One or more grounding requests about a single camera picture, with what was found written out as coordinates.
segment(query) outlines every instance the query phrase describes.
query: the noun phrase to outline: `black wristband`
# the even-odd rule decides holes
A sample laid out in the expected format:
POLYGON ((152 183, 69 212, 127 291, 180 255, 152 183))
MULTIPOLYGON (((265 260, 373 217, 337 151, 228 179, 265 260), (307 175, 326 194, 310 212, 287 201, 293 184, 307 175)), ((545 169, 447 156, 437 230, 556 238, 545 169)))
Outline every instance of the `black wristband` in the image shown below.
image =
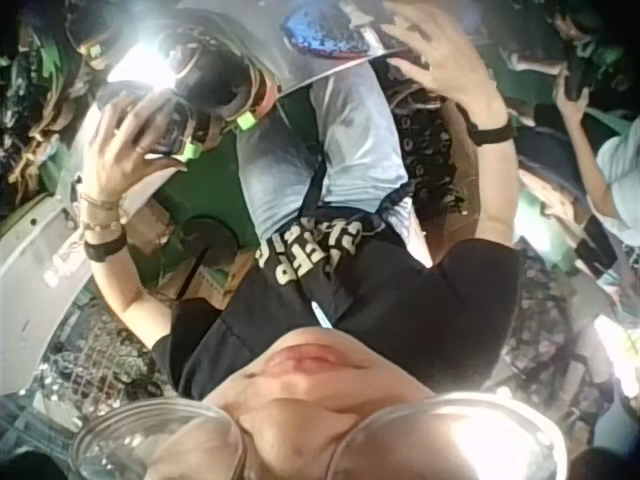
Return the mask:
POLYGON ((127 246, 127 232, 122 227, 122 233, 118 238, 101 245, 92 245, 89 242, 84 242, 84 251, 87 253, 87 258, 95 263, 104 263, 107 258, 121 252, 127 246))
POLYGON ((458 110, 467 124, 469 138, 471 138, 471 141, 477 147, 508 142, 516 136, 516 129, 513 128, 510 118, 507 119, 507 124, 504 127, 494 128, 493 130, 480 130, 478 126, 471 121, 469 113, 464 108, 458 105, 458 110))

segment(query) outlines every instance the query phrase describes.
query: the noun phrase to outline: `eyeglasses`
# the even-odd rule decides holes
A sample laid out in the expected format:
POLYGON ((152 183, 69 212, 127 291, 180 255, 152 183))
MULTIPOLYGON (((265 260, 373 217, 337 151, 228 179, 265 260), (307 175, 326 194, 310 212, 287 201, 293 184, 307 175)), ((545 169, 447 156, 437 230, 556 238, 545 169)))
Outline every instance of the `eyeglasses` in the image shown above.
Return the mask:
MULTIPOLYGON (((160 399, 91 422, 72 462, 87 480, 237 480, 254 478, 247 443, 225 412, 160 399)), ((336 447, 326 479, 564 480, 567 463, 550 420, 511 399, 465 393, 372 415, 336 447)))

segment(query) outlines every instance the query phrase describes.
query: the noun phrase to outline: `blue jeans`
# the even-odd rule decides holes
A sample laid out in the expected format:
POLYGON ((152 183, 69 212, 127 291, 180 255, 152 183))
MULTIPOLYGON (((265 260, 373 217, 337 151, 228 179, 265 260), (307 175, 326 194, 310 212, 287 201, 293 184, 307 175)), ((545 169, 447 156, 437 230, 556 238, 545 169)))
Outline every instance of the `blue jeans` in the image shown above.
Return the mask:
MULTIPOLYGON (((374 213, 408 180, 389 106, 369 64, 343 70, 311 87, 327 154, 322 204, 374 213)), ((240 181, 261 242, 298 214, 318 160, 274 110, 238 134, 240 181)), ((385 218, 405 240, 413 205, 406 199, 385 218)))

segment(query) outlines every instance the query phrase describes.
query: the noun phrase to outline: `sleeve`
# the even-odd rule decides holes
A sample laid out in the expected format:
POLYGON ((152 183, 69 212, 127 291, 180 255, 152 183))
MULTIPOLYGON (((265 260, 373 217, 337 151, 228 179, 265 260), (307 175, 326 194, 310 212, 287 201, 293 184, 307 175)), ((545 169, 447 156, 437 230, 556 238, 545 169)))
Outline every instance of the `sleeve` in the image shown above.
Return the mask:
POLYGON ((520 296, 520 255, 474 239, 455 245, 436 268, 461 309, 443 328, 444 356, 465 385, 480 388, 511 331, 520 296))
POLYGON ((176 391, 180 392, 183 372, 191 356, 221 314, 204 299, 180 302, 173 310, 171 333, 158 340, 151 353, 176 391))
POLYGON ((611 194, 621 220, 640 237, 640 167, 614 182, 611 194))

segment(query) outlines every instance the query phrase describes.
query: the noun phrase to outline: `hand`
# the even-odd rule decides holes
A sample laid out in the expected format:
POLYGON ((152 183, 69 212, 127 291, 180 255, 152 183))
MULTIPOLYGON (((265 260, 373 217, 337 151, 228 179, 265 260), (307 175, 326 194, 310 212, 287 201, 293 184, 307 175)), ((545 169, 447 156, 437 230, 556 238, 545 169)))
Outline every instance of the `hand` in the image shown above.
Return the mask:
POLYGON ((151 93, 127 114, 131 106, 132 99, 126 94, 109 104, 89 142, 82 189, 96 200, 117 202, 149 175, 168 168, 186 170, 185 165, 174 158, 145 158, 169 126, 174 107, 170 93, 151 93), (126 118, 116 131, 123 117, 126 118))
POLYGON ((456 20, 431 5, 385 6, 397 17, 395 25, 383 25, 382 29, 422 55, 429 67, 401 59, 389 63, 427 90, 457 102, 479 126, 502 127, 508 118, 504 102, 480 54, 456 20))
POLYGON ((585 88, 582 91, 582 95, 577 102, 572 102, 567 98, 565 85, 567 83, 567 77, 569 72, 564 68, 556 79, 556 85, 553 90, 553 98, 558 106, 558 110, 562 114, 562 117, 567 122, 581 122, 582 117, 587 111, 589 106, 589 89, 585 88))

